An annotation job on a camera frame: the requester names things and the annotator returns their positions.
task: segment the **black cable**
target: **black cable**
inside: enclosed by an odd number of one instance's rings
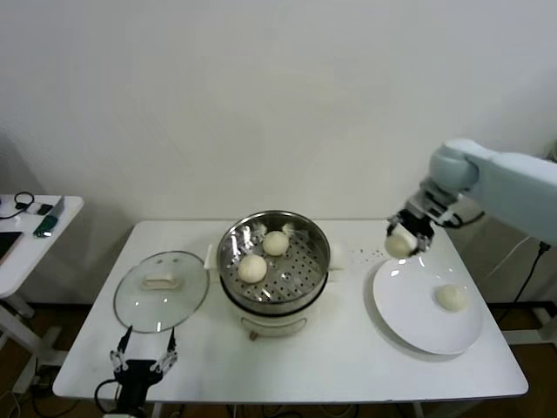
[[[38,358],[35,359],[35,375],[38,375]],[[52,384],[53,383],[54,383],[53,379],[50,379],[49,389],[48,389],[50,394],[52,394]],[[66,414],[70,413],[79,404],[79,401],[76,401],[71,407],[69,407],[65,411],[58,412],[54,415],[43,414],[41,411],[39,411],[38,406],[37,406],[37,401],[36,401],[36,396],[35,396],[36,391],[37,391],[37,389],[35,387],[31,386],[31,388],[30,388],[30,400],[31,400],[31,405],[33,406],[33,410],[35,411],[35,414],[37,414],[37,416],[39,416],[40,418],[58,418],[60,416],[63,416],[63,415],[66,415]]]
[[[437,224],[439,226],[443,226],[444,228],[449,228],[449,229],[460,229],[463,228],[464,226],[469,226],[475,222],[478,222],[480,219],[482,219],[484,216],[486,215],[485,212],[480,212],[478,213],[476,216],[474,216],[473,218],[471,218],[470,220],[462,220],[462,218],[457,215],[456,213],[453,214],[453,218],[455,218],[457,220],[458,223],[454,224],[451,222],[446,222],[443,225]]]
[[[286,417],[295,417],[295,418],[304,418],[304,416],[300,412],[296,411],[286,411],[286,412],[279,412],[282,410],[284,406],[278,407],[277,411],[274,414],[267,415],[265,413],[265,405],[261,405],[261,414],[264,418],[286,418]]]
[[[394,406],[396,407],[402,418],[408,418],[408,415],[406,415],[406,412],[404,412],[404,409],[402,409],[402,407],[398,403],[395,403]]]
[[[75,408],[77,408],[78,404],[79,404],[79,401],[76,401],[71,407],[69,407],[65,411],[58,412],[57,414],[54,414],[54,415],[45,415],[38,410],[37,403],[36,403],[36,400],[35,400],[35,396],[33,395],[33,389],[31,389],[31,405],[33,406],[33,410],[35,411],[35,414],[37,414],[37,416],[39,416],[40,418],[58,418],[60,416],[69,414],[71,411],[73,411]]]
[[[98,391],[101,390],[101,387],[103,387],[104,385],[108,385],[109,383],[116,383],[117,380],[116,379],[107,379],[105,381],[101,381],[99,383],[99,385],[97,386],[97,388],[95,389],[95,404],[97,405],[97,408],[103,413],[103,414],[109,414],[110,412],[105,410],[103,408],[103,406],[101,405],[101,402],[98,399]]]
[[[524,289],[526,289],[526,286],[528,286],[528,282],[530,281],[530,279],[532,279],[532,276],[534,275],[534,270],[538,265],[538,261],[540,261],[541,256],[545,254],[549,250],[549,248],[551,248],[549,244],[546,244],[545,242],[540,242],[540,249],[538,250],[538,255],[534,259],[532,267],[530,268],[530,273],[528,274],[528,277],[526,277],[526,280],[524,280],[524,283],[522,284],[522,287],[520,288],[519,292],[514,298],[513,303],[518,302],[520,296],[522,295],[522,292],[524,292]],[[499,319],[497,320],[498,325],[501,324],[501,322],[505,319],[505,317],[507,317],[508,313],[511,312],[511,310],[512,310],[511,307],[507,308],[507,310],[499,317]]]
[[[23,196],[23,195],[29,196],[30,199],[31,199],[31,202],[21,202],[21,201],[19,201],[19,197]],[[16,203],[24,205],[24,207],[22,209],[19,209],[17,212],[12,213],[10,216],[0,216],[0,220],[12,219],[12,218],[15,218],[18,214],[25,212],[29,206],[31,206],[33,203],[35,203],[35,195],[33,193],[29,193],[29,192],[19,192],[17,195],[14,196],[14,201]]]

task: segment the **white table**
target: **white table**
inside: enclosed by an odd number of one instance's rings
[[[58,396],[92,398],[112,377],[109,352],[125,328],[112,302],[118,282],[154,253],[186,250],[204,258],[231,221],[146,221],[134,228],[98,295],[54,384]],[[327,403],[477,399],[524,394],[527,381],[482,303],[483,329],[465,353],[421,353],[393,335],[370,303],[374,268],[385,256],[385,222],[323,220],[318,224],[344,254],[343,270],[315,302],[319,315],[284,338],[248,339],[228,300],[211,276],[209,293],[190,319],[176,327],[178,362],[148,401],[224,403]],[[477,293],[445,232],[438,231],[428,262],[451,266]],[[157,359],[169,332],[133,334],[128,359]],[[101,390],[110,399],[114,388]]]
[[[17,211],[13,195],[2,194],[0,199],[2,199],[0,216],[8,216]],[[35,199],[39,203],[55,205],[60,200],[60,196],[36,196]],[[28,201],[27,197],[22,197],[21,200]],[[52,236],[49,238],[38,239],[33,236],[33,231],[43,221],[43,216],[23,212],[13,219],[0,220],[0,232],[23,232],[23,237],[19,239],[0,264],[0,299],[6,300],[20,315],[30,318],[34,312],[16,294],[17,289],[25,282],[27,276],[76,217],[83,205],[82,198],[66,196],[64,211],[60,215]],[[36,357],[39,359],[39,365],[61,365],[64,361],[66,352],[51,348],[60,334],[60,327],[52,327],[41,339],[0,306],[0,328],[4,331],[3,340],[10,337],[34,354],[14,386],[15,393],[27,391],[34,375]]]

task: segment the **table leg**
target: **table leg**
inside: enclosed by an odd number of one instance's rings
[[[151,418],[160,418],[160,414],[163,411],[163,404],[156,402],[153,405],[153,412],[151,413]]]
[[[29,304],[16,293],[12,294],[4,300],[24,318],[32,318],[35,314],[33,308],[30,307]]]
[[[61,327],[51,327],[44,338],[41,339],[4,307],[0,306],[0,328],[12,340],[33,354],[14,385],[14,393],[24,394],[27,392],[35,376],[36,368],[43,365],[62,366],[62,363],[64,363],[67,352],[52,348],[62,331]]]
[[[424,418],[424,410],[421,408],[421,403],[412,402],[412,406],[414,408],[414,416],[416,418]]]

